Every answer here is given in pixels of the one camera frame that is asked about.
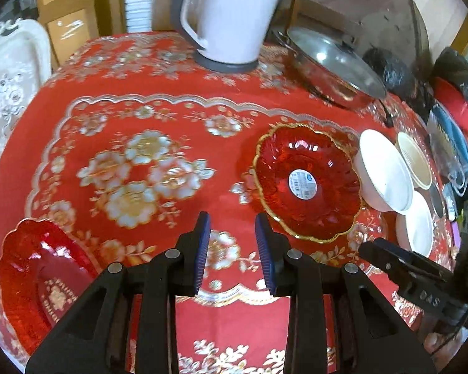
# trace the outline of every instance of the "white bowl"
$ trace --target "white bowl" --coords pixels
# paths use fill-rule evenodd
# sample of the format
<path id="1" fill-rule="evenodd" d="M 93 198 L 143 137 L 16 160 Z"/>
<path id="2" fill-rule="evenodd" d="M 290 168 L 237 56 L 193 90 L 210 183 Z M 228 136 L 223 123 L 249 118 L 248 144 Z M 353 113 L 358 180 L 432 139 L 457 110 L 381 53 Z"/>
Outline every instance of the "white bowl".
<path id="1" fill-rule="evenodd" d="M 399 132 L 395 147 L 397 147 L 407 164 L 407 168 L 409 168 L 414 188 L 428 190 L 432 185 L 432 172 L 428 160 L 426 160 L 416 141 L 407 133 Z"/>
<path id="2" fill-rule="evenodd" d="M 365 130 L 354 158 L 362 198 L 378 211 L 406 214 L 413 201 L 414 185 L 406 162 L 380 132 Z"/>
<path id="3" fill-rule="evenodd" d="M 433 223 L 430 208 L 415 191 L 413 204 L 406 215 L 397 215 L 395 232 L 399 246 L 428 257 L 433 246 Z"/>

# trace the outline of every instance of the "red container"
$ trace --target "red container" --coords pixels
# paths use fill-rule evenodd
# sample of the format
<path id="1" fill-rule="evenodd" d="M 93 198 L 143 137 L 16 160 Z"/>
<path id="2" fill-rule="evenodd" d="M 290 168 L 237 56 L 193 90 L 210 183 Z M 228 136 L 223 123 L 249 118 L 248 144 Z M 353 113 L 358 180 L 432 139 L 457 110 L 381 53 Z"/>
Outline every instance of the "red container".
<path id="1" fill-rule="evenodd" d="M 456 123 L 468 131 L 468 101 L 450 82 L 440 77 L 432 80 L 433 96 L 450 112 Z"/>

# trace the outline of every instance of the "gold rim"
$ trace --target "gold rim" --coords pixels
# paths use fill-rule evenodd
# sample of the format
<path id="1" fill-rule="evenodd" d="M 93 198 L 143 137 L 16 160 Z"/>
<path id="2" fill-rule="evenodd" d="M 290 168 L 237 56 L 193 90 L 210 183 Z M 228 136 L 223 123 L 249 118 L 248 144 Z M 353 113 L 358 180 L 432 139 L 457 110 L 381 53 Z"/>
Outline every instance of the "gold rim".
<path id="1" fill-rule="evenodd" d="M 359 205 L 359 210 L 357 211 L 357 213 L 354 215 L 354 219 L 352 221 L 352 225 L 350 226 L 350 228 L 348 228 L 347 231 L 345 232 L 341 232 L 341 233 L 337 233 L 335 236 L 333 236 L 331 239 L 318 239 L 314 236 L 303 236 L 303 235 L 299 235 L 298 233 L 296 233 L 294 230 L 292 230 L 289 226 L 286 225 L 286 223 L 283 221 L 282 218 L 278 217 L 272 210 L 271 208 L 268 206 L 266 200 L 265 200 L 265 197 L 263 196 L 263 189 L 260 185 L 260 182 L 258 181 L 258 177 L 256 175 L 256 163 L 258 162 L 258 159 L 260 158 L 260 149 L 261 149 L 261 145 L 263 143 L 263 141 L 265 139 L 267 139 L 268 137 L 271 137 L 272 135 L 274 135 L 274 133 L 280 129 L 280 128 L 298 128 L 298 127 L 305 127 L 305 128 L 308 128 L 310 129 L 312 132 L 318 134 L 318 135 L 325 135 L 327 136 L 332 142 L 333 144 L 339 149 L 341 150 L 343 153 L 345 153 L 345 155 L 347 156 L 348 160 L 350 161 L 350 165 L 352 167 L 352 170 L 353 172 L 355 173 L 355 175 L 357 176 L 357 180 L 359 181 L 359 193 L 357 194 L 359 196 L 359 200 L 360 200 L 360 205 Z M 273 220 L 275 220 L 277 223 L 279 223 L 279 225 L 282 226 L 282 228 L 287 232 L 289 233 L 291 236 L 295 237 L 296 239 L 302 239 L 302 240 L 310 240 L 311 242 L 316 242 L 316 243 L 320 243 L 320 244 L 324 244 L 324 243 L 331 243 L 331 242 L 334 242 L 338 236 L 341 236 L 341 235 L 346 235 L 348 234 L 348 232 L 350 232 L 354 225 L 355 225 L 355 222 L 357 221 L 357 217 L 359 216 L 359 213 L 362 209 L 362 206 L 363 206 L 363 202 L 362 202 L 362 197 L 360 195 L 360 190 L 361 190 L 361 182 L 360 182 L 360 178 L 359 178 L 359 175 L 357 174 L 357 171 L 355 170 L 354 168 L 354 165 L 353 165 L 353 161 L 352 159 L 350 158 L 350 156 L 348 155 L 347 151 L 327 132 L 323 132 L 323 131 L 316 131 L 314 130 L 312 127 L 310 127 L 309 125 L 306 125 L 304 123 L 278 123 L 274 128 L 272 128 L 268 133 L 266 133 L 265 135 L 261 136 L 260 139 L 258 140 L 258 143 L 256 145 L 256 154 L 255 154 L 255 157 L 253 158 L 253 170 L 254 170 L 254 180 L 255 180 L 255 186 L 256 188 L 258 189 L 258 193 L 260 195 L 260 201 L 262 203 L 262 206 L 263 206 L 263 209 L 272 217 Z"/>

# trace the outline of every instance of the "red glass bowl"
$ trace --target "red glass bowl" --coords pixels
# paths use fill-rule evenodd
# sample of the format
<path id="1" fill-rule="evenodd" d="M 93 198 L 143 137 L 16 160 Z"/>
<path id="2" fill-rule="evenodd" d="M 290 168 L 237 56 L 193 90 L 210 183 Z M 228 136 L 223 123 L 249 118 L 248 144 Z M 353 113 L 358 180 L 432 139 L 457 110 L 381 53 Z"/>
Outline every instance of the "red glass bowl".
<path id="1" fill-rule="evenodd" d="M 329 243 L 348 233 L 362 200 L 348 154 L 307 125 L 277 125 L 258 141 L 255 184 L 266 212 L 297 239 Z"/>
<path id="2" fill-rule="evenodd" d="M 97 277 L 84 250 L 55 223 L 25 219 L 0 259 L 4 311 L 28 353 Z"/>

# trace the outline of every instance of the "white lace cloth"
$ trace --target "white lace cloth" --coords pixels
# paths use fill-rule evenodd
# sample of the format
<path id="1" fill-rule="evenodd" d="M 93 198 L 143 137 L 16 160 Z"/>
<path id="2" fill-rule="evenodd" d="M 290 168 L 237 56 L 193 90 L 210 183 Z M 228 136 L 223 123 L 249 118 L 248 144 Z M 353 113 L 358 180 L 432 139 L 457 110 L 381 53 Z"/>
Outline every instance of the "white lace cloth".
<path id="1" fill-rule="evenodd" d="M 50 43 L 43 27 L 34 20 L 0 23 L 0 156 L 50 74 Z"/>

